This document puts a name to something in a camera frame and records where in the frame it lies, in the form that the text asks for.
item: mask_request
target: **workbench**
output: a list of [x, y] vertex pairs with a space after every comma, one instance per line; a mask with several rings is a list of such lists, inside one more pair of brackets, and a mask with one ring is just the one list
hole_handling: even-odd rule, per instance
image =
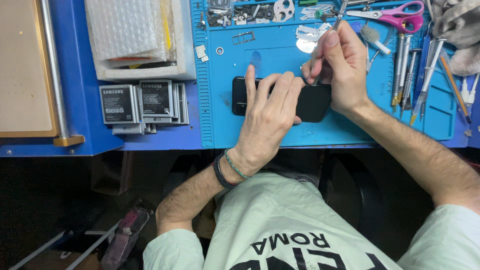
[[[92, 156], [109, 150], [202, 149], [197, 84], [187, 81], [190, 125], [159, 127], [157, 134], [112, 135], [102, 120], [98, 86], [88, 38], [84, 1], [50, 0], [69, 130], [85, 143], [55, 147], [52, 138], [0, 139], [0, 157]], [[480, 147], [480, 105], [474, 103], [472, 124], [456, 114], [454, 137], [446, 147]], [[472, 137], [464, 134], [472, 130]], [[366, 148], [377, 144], [326, 145], [318, 148]]]

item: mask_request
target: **pink scissors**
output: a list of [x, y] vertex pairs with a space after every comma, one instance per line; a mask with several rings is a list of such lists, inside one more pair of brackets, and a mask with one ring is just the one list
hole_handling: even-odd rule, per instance
[[[419, 5], [420, 9], [416, 12], [408, 13], [403, 10], [409, 6]], [[397, 8], [382, 11], [347, 11], [348, 16], [363, 17], [368, 19], [379, 20], [393, 25], [400, 33], [412, 34], [417, 32], [423, 25], [423, 2], [412, 1], [405, 3]], [[413, 26], [413, 30], [406, 29], [403, 24], [409, 23]]]

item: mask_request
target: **wooden board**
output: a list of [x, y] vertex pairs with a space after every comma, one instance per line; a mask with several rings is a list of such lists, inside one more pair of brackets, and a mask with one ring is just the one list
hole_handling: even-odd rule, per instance
[[39, 1], [1, 0], [0, 25], [0, 137], [56, 136]]

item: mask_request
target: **pencil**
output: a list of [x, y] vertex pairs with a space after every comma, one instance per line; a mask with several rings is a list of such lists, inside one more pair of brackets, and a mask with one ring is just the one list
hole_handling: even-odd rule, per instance
[[445, 57], [443, 57], [443, 56], [440, 57], [440, 60], [442, 61], [442, 64], [444, 65], [445, 72], [448, 75], [448, 79], [452, 83], [453, 90], [455, 91], [456, 98], [458, 99], [458, 102], [460, 103], [460, 107], [462, 107], [462, 111], [463, 111], [463, 114], [465, 115], [465, 119], [467, 120], [467, 123], [471, 124], [472, 120], [470, 119], [470, 116], [468, 116], [467, 108], [465, 107], [465, 104], [463, 102], [463, 98], [460, 95], [460, 92], [458, 91], [455, 80], [453, 79], [452, 72], [450, 71], [450, 68], [448, 67], [448, 63], [445, 60]]

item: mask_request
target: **hairy forearm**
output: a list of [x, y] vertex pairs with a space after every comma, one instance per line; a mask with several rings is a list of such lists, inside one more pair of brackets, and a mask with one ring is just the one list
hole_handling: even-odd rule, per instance
[[[239, 183], [243, 179], [229, 166], [225, 157], [220, 159], [220, 170], [230, 183]], [[157, 234], [161, 235], [173, 229], [193, 231], [192, 219], [200, 213], [207, 202], [224, 187], [215, 176], [213, 166], [188, 179], [174, 189], [156, 210]]]
[[371, 101], [348, 117], [390, 152], [436, 205], [458, 204], [480, 213], [480, 177], [457, 155]]

